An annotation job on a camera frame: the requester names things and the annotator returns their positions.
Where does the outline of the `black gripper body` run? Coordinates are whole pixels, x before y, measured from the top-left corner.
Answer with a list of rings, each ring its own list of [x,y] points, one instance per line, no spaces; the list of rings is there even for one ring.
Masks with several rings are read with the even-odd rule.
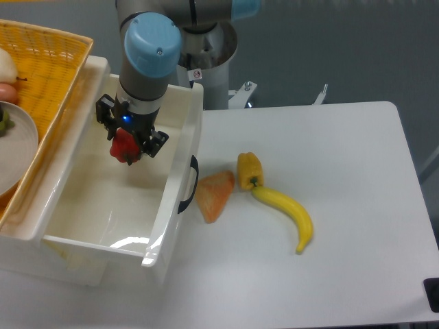
[[[156,136],[155,120],[160,106],[161,98],[143,101],[117,95],[115,105],[112,108],[115,120],[112,137],[115,137],[116,131],[119,129],[140,137]]]

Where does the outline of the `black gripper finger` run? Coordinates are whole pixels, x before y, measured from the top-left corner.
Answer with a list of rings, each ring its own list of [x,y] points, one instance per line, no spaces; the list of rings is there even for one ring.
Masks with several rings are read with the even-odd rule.
[[[98,123],[103,124],[107,130],[107,140],[111,141],[117,131],[117,122],[112,117],[112,109],[114,108],[114,99],[109,95],[102,95],[95,103],[95,114]]]
[[[168,141],[169,135],[162,132],[156,131],[154,129],[150,130],[148,136],[144,136],[142,132],[135,132],[133,134],[134,141],[139,147],[140,153],[146,154],[151,158],[154,158],[164,144]]]

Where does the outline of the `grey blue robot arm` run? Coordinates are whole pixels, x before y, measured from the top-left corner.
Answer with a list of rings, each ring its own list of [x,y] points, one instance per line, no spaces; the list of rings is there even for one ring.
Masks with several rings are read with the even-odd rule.
[[[122,65],[115,96],[96,103],[111,155],[132,164],[155,156],[168,136],[155,120],[168,85],[200,83],[207,110],[229,105],[229,64],[237,50],[233,21],[254,16],[260,1],[117,1]]]

